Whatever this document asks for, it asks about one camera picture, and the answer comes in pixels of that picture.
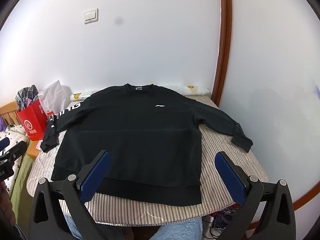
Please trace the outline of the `plaid clothes in bag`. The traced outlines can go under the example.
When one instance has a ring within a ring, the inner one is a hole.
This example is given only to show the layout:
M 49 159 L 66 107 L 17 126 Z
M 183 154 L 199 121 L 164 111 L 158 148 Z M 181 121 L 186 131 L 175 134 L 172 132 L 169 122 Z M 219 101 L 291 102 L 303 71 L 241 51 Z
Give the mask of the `plaid clothes in bag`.
M 35 85 L 22 88 L 15 96 L 17 110 L 20 112 L 39 99 L 39 91 Z

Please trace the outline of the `wooden bedside table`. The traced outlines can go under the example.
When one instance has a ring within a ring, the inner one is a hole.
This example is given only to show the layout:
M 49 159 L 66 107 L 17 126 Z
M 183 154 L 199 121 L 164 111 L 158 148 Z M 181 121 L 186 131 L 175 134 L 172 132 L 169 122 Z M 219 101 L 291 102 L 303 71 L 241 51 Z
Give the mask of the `wooden bedside table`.
M 17 116 L 17 105 L 13 101 L 7 105 L 1 106 L 1 117 L 4 119 L 7 125 L 20 125 L 19 118 Z M 36 146 L 38 141 L 30 141 L 26 154 L 31 157 L 33 161 L 36 160 L 38 153 L 40 152 Z

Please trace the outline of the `red paper shopping bag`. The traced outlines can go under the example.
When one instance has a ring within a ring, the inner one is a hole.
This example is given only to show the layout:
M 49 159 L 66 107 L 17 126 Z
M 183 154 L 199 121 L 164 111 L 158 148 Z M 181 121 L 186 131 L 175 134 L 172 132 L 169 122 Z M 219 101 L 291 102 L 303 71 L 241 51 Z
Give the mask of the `red paper shopping bag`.
M 38 141 L 43 139 L 47 127 L 47 115 L 39 100 L 18 112 L 17 116 L 30 140 Z

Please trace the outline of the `white dotted pillow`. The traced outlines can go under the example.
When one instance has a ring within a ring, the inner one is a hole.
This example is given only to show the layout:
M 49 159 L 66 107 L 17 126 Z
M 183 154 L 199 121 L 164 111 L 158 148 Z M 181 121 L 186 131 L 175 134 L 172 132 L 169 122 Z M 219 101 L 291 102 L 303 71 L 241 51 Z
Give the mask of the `white dotted pillow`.
M 4 138 L 8 138 L 10 141 L 10 144 L 4 150 L 1 150 L 1 155 L 6 154 L 8 150 L 13 148 L 20 141 L 24 141 L 27 144 L 30 141 L 22 125 L 8 126 L 5 131 L 1 131 L 1 140 L 3 140 Z M 12 194 L 13 187 L 15 185 L 22 160 L 23 160 L 23 156 L 20 156 L 17 160 L 15 160 L 14 165 L 12 167 L 14 175 L 9 177 L 8 179 L 5 179 L 4 181 L 7 186 L 7 192 L 9 196 L 11 196 Z

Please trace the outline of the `black sweatshirt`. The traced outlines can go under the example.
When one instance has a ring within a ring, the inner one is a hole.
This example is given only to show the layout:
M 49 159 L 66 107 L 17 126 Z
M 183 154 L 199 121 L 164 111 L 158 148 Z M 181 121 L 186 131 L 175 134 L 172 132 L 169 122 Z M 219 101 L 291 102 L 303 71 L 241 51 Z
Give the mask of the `black sweatshirt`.
M 49 119 L 41 150 L 58 149 L 52 180 L 77 174 L 107 151 L 111 164 L 98 192 L 172 206 L 201 204 L 199 126 L 253 145 L 223 111 L 156 85 L 113 86 Z

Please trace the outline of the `green bed sheet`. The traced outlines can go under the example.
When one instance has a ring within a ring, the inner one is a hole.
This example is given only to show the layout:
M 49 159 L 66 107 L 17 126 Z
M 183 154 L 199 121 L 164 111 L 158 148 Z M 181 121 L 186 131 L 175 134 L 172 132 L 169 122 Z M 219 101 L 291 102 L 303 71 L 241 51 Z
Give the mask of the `green bed sheet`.
M 16 217 L 16 224 L 28 234 L 29 217 L 33 198 L 27 191 L 27 180 L 34 161 L 28 155 L 22 159 L 15 185 L 11 194 L 12 208 Z

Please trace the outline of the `brown wooden door frame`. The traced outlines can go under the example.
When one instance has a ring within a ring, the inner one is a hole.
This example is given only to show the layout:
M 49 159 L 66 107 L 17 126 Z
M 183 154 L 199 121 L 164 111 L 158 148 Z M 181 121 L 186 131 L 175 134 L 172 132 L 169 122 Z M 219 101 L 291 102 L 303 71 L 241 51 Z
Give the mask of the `brown wooden door frame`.
M 211 100 L 218 106 L 225 85 L 232 38 L 232 0 L 221 1 L 219 53 Z

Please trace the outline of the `white plastic shopping bag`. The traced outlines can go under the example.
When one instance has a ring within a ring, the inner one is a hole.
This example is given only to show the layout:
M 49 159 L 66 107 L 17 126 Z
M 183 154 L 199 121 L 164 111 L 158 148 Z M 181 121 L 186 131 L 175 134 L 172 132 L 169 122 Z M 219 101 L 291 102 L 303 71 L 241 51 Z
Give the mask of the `white plastic shopping bag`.
M 57 80 L 38 93 L 40 104 L 47 116 L 60 113 L 71 103 L 71 92 Z

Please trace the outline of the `white wall switch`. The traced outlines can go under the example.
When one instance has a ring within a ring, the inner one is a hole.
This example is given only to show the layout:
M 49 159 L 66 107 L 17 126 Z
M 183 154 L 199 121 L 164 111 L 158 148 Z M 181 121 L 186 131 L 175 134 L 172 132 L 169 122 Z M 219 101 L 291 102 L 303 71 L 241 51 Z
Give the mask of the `white wall switch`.
M 94 8 L 84 12 L 84 24 L 98 22 L 99 20 L 99 9 Z

